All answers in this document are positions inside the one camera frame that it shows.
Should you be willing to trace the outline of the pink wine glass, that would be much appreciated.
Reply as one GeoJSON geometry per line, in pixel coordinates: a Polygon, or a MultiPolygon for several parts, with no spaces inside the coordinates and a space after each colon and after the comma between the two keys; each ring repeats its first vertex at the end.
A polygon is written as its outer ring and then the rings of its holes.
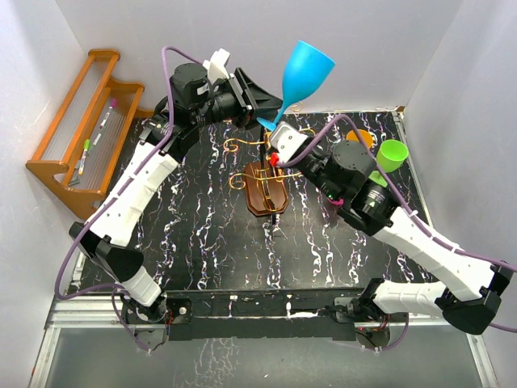
{"type": "Polygon", "coordinates": [[[332,204],[332,205],[336,205],[336,206],[343,206],[344,205],[344,199],[329,199],[329,202],[332,204]]]}

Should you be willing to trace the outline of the orange wine glass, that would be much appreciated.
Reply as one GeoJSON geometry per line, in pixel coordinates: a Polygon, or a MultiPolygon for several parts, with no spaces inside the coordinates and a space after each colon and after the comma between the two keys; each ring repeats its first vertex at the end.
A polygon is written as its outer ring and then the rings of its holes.
{"type": "Polygon", "coordinates": [[[370,132],[363,130],[363,129],[359,129],[358,134],[359,134],[359,136],[357,135],[357,133],[354,130],[351,130],[347,133],[346,140],[359,142],[359,139],[362,139],[364,141],[364,143],[366,144],[366,146],[369,149],[371,149],[372,145],[373,145],[373,138],[372,138],[372,135],[370,134],[370,132]]]}

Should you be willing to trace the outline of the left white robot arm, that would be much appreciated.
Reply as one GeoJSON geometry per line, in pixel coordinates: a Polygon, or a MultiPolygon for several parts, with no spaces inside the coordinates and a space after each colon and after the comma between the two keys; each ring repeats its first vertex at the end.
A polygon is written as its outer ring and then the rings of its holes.
{"type": "Polygon", "coordinates": [[[147,272],[143,255],[129,247],[141,214],[163,181],[200,139],[200,130],[225,120],[242,129],[272,119],[281,99],[253,82],[240,68],[230,73],[212,61],[179,65],[166,76],[167,95],[146,121],[124,173],[85,223],[69,229],[71,252],[80,250],[110,276],[147,321],[166,315],[162,289],[147,272]]]}

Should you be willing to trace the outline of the green wine glass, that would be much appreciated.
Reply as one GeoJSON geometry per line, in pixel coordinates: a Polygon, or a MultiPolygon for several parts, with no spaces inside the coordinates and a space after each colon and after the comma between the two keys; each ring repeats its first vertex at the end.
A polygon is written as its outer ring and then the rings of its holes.
{"type": "MultiPolygon", "coordinates": [[[[374,159],[385,173],[391,173],[397,170],[408,156],[408,148],[403,142],[390,139],[380,144],[374,159]]],[[[378,170],[374,170],[370,174],[369,179],[383,188],[388,187],[386,179],[378,170]]]]}

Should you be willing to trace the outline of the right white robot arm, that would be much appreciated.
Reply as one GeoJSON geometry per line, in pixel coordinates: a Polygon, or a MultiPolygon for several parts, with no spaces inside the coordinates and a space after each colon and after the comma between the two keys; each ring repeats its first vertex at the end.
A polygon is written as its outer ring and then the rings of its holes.
{"type": "Polygon", "coordinates": [[[372,154],[359,141],[345,140],[323,152],[312,141],[302,137],[278,146],[280,161],[293,162],[320,192],[340,202],[338,215],[349,226],[397,249],[435,277],[421,284],[373,279],[352,302],[353,309],[372,321],[394,313],[430,315],[472,335],[493,327],[514,273],[463,255],[389,186],[385,174],[407,159],[407,147],[387,140],[372,154]]]}

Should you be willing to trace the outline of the blue wine glass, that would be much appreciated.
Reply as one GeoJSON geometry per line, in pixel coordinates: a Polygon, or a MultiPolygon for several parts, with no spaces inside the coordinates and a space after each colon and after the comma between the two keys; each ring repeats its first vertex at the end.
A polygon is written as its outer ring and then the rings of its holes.
{"type": "Polygon", "coordinates": [[[285,111],[294,103],[310,97],[323,84],[334,67],[334,60],[321,50],[298,40],[284,68],[281,108],[274,120],[258,117],[258,123],[274,131],[285,111]]]}

